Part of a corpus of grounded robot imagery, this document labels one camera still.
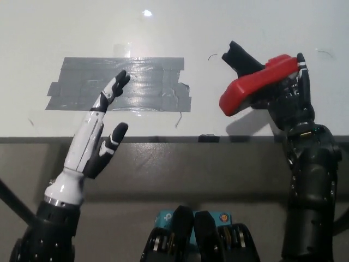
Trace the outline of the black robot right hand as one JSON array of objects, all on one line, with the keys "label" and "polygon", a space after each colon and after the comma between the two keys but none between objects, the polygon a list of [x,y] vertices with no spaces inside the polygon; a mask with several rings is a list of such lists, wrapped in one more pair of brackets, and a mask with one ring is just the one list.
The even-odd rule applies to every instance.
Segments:
[{"label": "black robot right hand", "polygon": [[268,104],[268,112],[276,127],[289,131],[300,123],[313,122],[314,108],[311,105],[310,77],[305,58],[297,54],[298,72],[278,83],[276,94]]}]

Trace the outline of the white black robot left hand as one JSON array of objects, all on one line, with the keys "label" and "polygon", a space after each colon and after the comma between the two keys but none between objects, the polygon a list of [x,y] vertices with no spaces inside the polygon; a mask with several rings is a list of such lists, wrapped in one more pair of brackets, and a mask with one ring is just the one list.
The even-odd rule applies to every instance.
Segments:
[{"label": "white black robot left hand", "polygon": [[129,81],[130,75],[122,70],[100,92],[73,137],[62,172],[45,190],[47,203],[82,205],[85,179],[95,179],[103,171],[128,131],[128,125],[121,122],[105,140],[101,138],[107,109],[115,98],[122,95]]}]

